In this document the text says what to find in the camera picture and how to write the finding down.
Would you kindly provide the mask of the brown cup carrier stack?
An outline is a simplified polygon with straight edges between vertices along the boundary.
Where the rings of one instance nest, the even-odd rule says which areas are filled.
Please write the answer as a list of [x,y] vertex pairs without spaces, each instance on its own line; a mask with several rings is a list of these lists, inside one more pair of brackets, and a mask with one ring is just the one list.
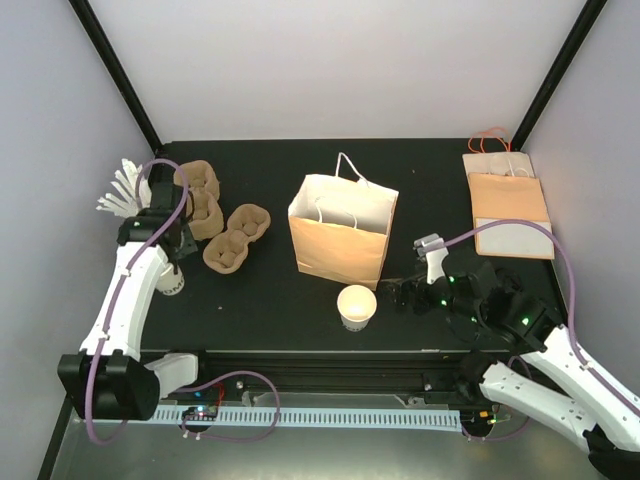
[[219,205],[220,183],[213,167],[204,160],[181,165],[189,194],[186,215],[196,241],[212,239],[224,230],[224,215]]

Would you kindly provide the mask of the flat brown paper bag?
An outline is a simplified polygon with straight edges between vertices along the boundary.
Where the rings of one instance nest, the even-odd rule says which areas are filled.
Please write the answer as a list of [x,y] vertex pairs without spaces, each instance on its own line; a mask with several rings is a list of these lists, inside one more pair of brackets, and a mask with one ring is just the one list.
[[475,235],[476,252],[485,256],[551,260],[553,242],[533,226],[551,231],[537,178],[471,173],[468,175],[473,226],[498,222]]

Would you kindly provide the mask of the black frame post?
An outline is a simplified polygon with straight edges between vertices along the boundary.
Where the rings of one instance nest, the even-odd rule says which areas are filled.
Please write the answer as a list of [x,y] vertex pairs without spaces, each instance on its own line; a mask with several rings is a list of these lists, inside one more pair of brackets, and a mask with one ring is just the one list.
[[147,144],[154,153],[158,152],[163,143],[90,2],[87,0],[69,0],[68,3],[80,21]]
[[607,0],[587,0],[584,3],[513,135],[513,150],[520,151],[524,147],[607,3]]

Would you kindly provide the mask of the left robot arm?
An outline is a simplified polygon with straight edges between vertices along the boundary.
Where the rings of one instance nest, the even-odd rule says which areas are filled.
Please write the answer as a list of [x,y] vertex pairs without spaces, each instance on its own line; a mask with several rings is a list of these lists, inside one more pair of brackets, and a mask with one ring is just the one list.
[[178,265],[185,244],[183,188],[159,182],[151,203],[118,230],[116,265],[103,305],[78,353],[61,357],[58,377],[83,419],[148,420],[159,401],[180,388],[193,399],[214,388],[213,372],[190,353],[141,360],[141,339],[156,293],[175,295],[184,286]]

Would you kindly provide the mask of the left black frame post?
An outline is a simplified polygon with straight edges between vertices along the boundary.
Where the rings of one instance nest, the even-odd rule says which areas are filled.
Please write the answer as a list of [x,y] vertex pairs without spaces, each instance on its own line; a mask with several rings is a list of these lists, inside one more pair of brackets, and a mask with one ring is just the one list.
[[154,153],[158,152],[163,143],[90,2],[87,0],[69,0],[68,3],[80,21],[147,144]]

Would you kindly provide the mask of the right black frame post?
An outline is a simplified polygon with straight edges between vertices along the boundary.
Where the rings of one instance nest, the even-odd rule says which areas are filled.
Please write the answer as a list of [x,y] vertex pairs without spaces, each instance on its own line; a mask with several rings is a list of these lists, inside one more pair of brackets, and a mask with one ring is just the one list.
[[513,135],[513,150],[520,151],[524,147],[607,3],[607,0],[587,0],[584,3]]

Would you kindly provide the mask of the cup of white stirrers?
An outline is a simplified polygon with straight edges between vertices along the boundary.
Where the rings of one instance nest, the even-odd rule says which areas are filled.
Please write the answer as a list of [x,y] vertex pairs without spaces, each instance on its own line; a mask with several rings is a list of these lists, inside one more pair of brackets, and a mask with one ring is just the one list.
[[110,212],[116,217],[128,218],[148,208],[151,189],[141,170],[141,165],[135,165],[129,159],[123,158],[121,168],[115,171],[115,179],[111,181],[115,192],[107,192],[99,197],[96,209]]

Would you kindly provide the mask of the brown paper bag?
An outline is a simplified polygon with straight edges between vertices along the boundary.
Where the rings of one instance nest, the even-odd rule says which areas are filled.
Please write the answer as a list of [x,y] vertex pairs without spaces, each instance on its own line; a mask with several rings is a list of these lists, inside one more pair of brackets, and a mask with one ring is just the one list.
[[476,252],[485,256],[551,260],[553,242],[533,226],[551,231],[537,178],[471,173],[468,175],[473,226],[498,222],[475,235]]
[[332,175],[307,175],[287,211],[298,271],[375,290],[398,197],[364,177],[343,152]]

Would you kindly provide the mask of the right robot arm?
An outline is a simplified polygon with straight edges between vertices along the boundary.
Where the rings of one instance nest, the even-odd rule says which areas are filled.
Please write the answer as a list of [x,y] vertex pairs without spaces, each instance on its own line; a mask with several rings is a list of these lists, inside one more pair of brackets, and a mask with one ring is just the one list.
[[543,386],[488,353],[463,357],[457,396],[483,397],[519,410],[563,435],[587,454],[607,479],[639,476],[639,397],[572,342],[560,313],[485,260],[461,266],[452,259],[407,278],[385,279],[382,291],[397,309],[436,309],[449,319],[483,328],[509,352],[556,384]]

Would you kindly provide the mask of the stack of paper cups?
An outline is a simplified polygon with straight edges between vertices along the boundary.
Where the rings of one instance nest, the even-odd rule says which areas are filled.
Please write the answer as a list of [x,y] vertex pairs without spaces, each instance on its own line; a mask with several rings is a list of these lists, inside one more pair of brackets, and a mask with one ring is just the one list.
[[160,274],[155,285],[156,290],[165,296],[174,296],[182,291],[185,279],[178,265],[169,264]]

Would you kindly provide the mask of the small brown cup carrier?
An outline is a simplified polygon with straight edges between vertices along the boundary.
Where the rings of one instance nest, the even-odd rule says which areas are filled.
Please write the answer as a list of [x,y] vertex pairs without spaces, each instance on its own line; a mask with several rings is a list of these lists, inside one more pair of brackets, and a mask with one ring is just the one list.
[[226,230],[204,248],[205,265],[219,274],[236,272],[249,255],[249,245],[260,239],[270,224],[266,209],[255,204],[240,205],[229,217]]

